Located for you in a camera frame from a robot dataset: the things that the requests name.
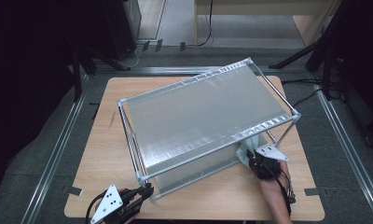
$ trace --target aluminum rail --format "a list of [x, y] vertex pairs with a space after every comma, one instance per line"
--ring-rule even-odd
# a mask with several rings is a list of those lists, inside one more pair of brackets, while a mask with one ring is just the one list
[[[319, 89], [319, 87], [316, 85], [314, 86], [314, 88], [316, 90]], [[373, 212], [373, 181], [366, 171], [365, 166], [361, 162], [357, 151], [352, 145], [352, 141], [350, 140], [349, 135], [347, 135], [332, 102], [328, 102], [321, 91], [318, 91], [317, 93], [321, 105], [323, 106], [323, 109], [328, 116], [335, 134], [337, 135], [343, 152], [346, 155], [346, 158], [350, 166], [352, 167], [352, 171], [354, 172], [361, 190], [365, 194], [366, 200]]]
[[[82, 82], [83, 82], [82, 83], [83, 86], [88, 86], [90, 83], [89, 77], [85, 75]], [[78, 117], [78, 114], [82, 107], [84, 99], [85, 99], [85, 92], [83, 91], [79, 99], [73, 104], [73, 107], [71, 108], [71, 111], [67, 117], [67, 120], [64, 123], [64, 126], [62, 127], [62, 131], [56, 142], [55, 148], [53, 148], [53, 151], [49, 157], [47, 166], [45, 167], [45, 170], [43, 174], [41, 175], [41, 178], [38, 181], [38, 184], [35, 187], [33, 197], [30, 200], [29, 205], [21, 220], [22, 224], [35, 223], [35, 219], [45, 199], [45, 196], [47, 195], [49, 185], [53, 179], [53, 176], [55, 175], [56, 169], [59, 165], [59, 161], [62, 158], [64, 148], [67, 144], [70, 133], [73, 130], [74, 124], [76, 123], [76, 118]]]

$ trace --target metal track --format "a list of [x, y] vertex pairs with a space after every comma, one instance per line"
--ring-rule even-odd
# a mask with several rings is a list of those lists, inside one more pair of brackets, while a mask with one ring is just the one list
[[[194, 76], [197, 74], [205, 73], [210, 70], [216, 69], [218, 67], [146, 67], [146, 68], [135, 68], [131, 71], [117, 72], [113, 69], [102, 68], [98, 73], [111, 73], [115, 77], [168, 77], [168, 76]], [[306, 73], [306, 70], [297, 68], [274, 70], [268, 69], [267, 67], [262, 67], [262, 71], [266, 73], [289, 73], [298, 72]], [[90, 79], [88, 76], [84, 77], [84, 86], [89, 85]], [[363, 193], [366, 196], [367, 202], [370, 205], [373, 212], [373, 182], [367, 173], [364, 165], [362, 164], [352, 142], [347, 135], [343, 125], [341, 124], [338, 114], [331, 102], [328, 102], [321, 92], [318, 92], [319, 100], [325, 110], [326, 115], [331, 122], [331, 125], [337, 135], [337, 138], [341, 144], [341, 147], [346, 155], [352, 170], [360, 184]], [[56, 143], [56, 146], [49, 158], [49, 162], [44, 173], [41, 176], [39, 183], [35, 188], [34, 196], [30, 201], [28, 208], [24, 214], [21, 223], [34, 223], [36, 216], [40, 210], [42, 202], [47, 194], [49, 184], [55, 174], [56, 168], [58, 166], [59, 160], [62, 157], [64, 147], [69, 138], [70, 132], [72, 131], [74, 124], [76, 122], [77, 115], [85, 99], [85, 92], [83, 91], [79, 100], [73, 105], [71, 112], [65, 122], [61, 135]]]
[[[89, 77], [85, 75], [82, 82], [83, 87], [88, 86], [90, 83]], [[31, 201], [29, 202], [29, 205], [21, 221], [21, 223], [23, 224], [35, 223], [35, 219], [41, 208], [42, 202], [44, 201], [44, 198], [47, 195], [50, 182], [52, 181], [53, 176], [55, 175], [56, 169], [58, 167], [59, 161], [62, 158], [65, 145], [67, 144], [70, 133], [73, 130], [74, 124], [76, 123], [76, 118], [79, 114], [79, 110], [81, 109], [84, 99], [85, 92], [83, 91], [78, 101], [73, 104], [73, 107], [71, 108], [71, 111], [67, 117], [67, 121], [65, 122], [62, 128], [58, 141], [56, 142], [55, 148], [53, 149], [52, 154], [50, 155], [44, 173], [41, 175], [41, 178], [37, 186], [35, 187], [34, 195]]]
[[338, 140], [341, 144], [341, 147], [343, 149], [344, 154], [346, 155], [346, 158], [352, 167], [352, 170], [355, 174], [355, 177], [358, 180], [358, 183], [360, 184], [362, 192], [366, 196], [366, 200], [373, 212], [373, 182], [370, 178], [368, 172], [366, 171], [365, 166], [362, 164], [358, 153], [356, 152], [354, 146], [352, 145], [352, 142], [349, 138], [349, 135], [347, 135], [343, 125], [340, 122], [340, 119], [338, 117], [338, 114], [332, 104], [332, 102], [328, 102], [324, 96], [324, 94], [321, 91], [318, 91], [318, 98], [321, 102], [321, 105], [324, 108], [324, 111], [326, 115], [329, 118], [329, 121], [331, 122], [331, 125], [338, 137]]

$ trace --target metal rod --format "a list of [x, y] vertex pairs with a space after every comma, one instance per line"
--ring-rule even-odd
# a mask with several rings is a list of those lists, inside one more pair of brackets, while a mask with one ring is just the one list
[[273, 85], [273, 83], [271, 83], [271, 81], [263, 74], [263, 72], [259, 69], [258, 66], [256, 66], [256, 64], [251, 60], [251, 65], [256, 69], [256, 71], [259, 73], [259, 75], [261, 75], [266, 82], [268, 82], [268, 84], [271, 86], [271, 88], [277, 93], [277, 95], [280, 96], [280, 98], [285, 102], [285, 104], [291, 108], [292, 111], [294, 111], [295, 109], [292, 107], [291, 104], [288, 103], [288, 101], [285, 99], [285, 97], [282, 95], [281, 92], [279, 92], [279, 90], [277, 90], [277, 88]]
[[126, 135], [126, 141], [128, 142], [129, 151], [131, 153], [131, 162], [133, 163], [134, 171], [138, 172], [139, 168], [138, 168], [137, 162], [135, 161], [135, 155], [134, 155], [133, 145], [131, 142], [131, 136], [130, 136], [129, 129], [127, 127], [128, 121], [125, 120], [126, 114], [125, 114], [125, 111], [123, 109], [123, 105], [121, 102], [118, 102], [118, 108], [119, 108], [120, 117], [122, 120], [123, 130], [125, 131], [125, 135]]
[[133, 133], [133, 141], [134, 141], [134, 145], [136, 146], [136, 153], [137, 153], [138, 161], [140, 162], [141, 171], [143, 172], [143, 175], [146, 175], [143, 158], [140, 153], [140, 147], [138, 146], [137, 136], [135, 135], [135, 133]]
[[291, 129], [294, 127], [295, 123], [292, 122], [288, 128], [285, 130], [285, 132], [282, 134], [282, 136], [280, 137], [280, 139], [274, 144], [274, 146], [279, 146], [280, 143], [284, 140], [285, 136], [289, 133], [289, 131], [291, 131]]
[[268, 136], [271, 138], [271, 141], [273, 143], [277, 143], [277, 139], [274, 137], [274, 135], [270, 132], [270, 130], [267, 130], [266, 133], [268, 134]]

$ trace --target wooden table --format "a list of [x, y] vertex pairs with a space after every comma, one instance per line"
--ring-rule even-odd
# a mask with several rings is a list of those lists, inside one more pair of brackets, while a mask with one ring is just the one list
[[[69, 195], [64, 208], [68, 217], [84, 217], [90, 202], [110, 184], [115, 184], [119, 189], [139, 187], [117, 100], [184, 78], [115, 77], [108, 81], [73, 185], [83, 189], [83, 192], [80, 196]], [[280, 79], [269, 79], [283, 91]], [[272, 133], [282, 133], [285, 126], [272, 130]], [[296, 128], [285, 137], [279, 149], [290, 159], [288, 166], [297, 196], [297, 202], [291, 205], [291, 218], [314, 221], [323, 219], [325, 212], [319, 196], [306, 196], [304, 191], [316, 187]], [[146, 200], [137, 218], [268, 220], [271, 216], [251, 170], [237, 163], [157, 201]]]
[[[195, 44], [198, 16], [210, 15], [211, 0], [195, 0]], [[340, 0], [215, 0], [213, 15], [292, 15], [306, 46], [320, 34]]]

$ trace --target transparent box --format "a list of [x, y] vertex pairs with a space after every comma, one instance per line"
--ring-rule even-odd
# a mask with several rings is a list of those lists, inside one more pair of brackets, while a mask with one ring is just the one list
[[[118, 107], [137, 181], [154, 183], [153, 199], [239, 162], [243, 139], [267, 132], [277, 147], [300, 117], [249, 58], [120, 99]], [[269, 130], [286, 122], [289, 127], [275, 139]]]

